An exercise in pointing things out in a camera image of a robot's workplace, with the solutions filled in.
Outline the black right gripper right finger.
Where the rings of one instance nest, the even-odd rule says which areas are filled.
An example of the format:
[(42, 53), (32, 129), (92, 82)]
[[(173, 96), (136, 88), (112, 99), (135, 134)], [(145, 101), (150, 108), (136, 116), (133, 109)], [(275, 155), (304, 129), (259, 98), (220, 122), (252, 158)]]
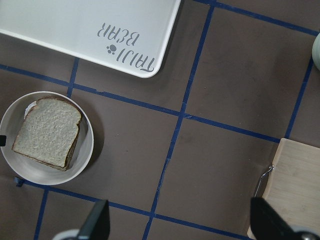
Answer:
[(294, 231), (262, 197), (250, 200), (250, 229), (257, 240), (318, 240), (310, 231)]

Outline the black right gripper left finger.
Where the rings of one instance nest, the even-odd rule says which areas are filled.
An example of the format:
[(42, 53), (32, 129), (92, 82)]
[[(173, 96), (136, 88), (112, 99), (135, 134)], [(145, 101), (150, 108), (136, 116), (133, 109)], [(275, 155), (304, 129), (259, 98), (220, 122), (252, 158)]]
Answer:
[(108, 238), (110, 235), (110, 211), (108, 200), (97, 201), (80, 228), (77, 238)]

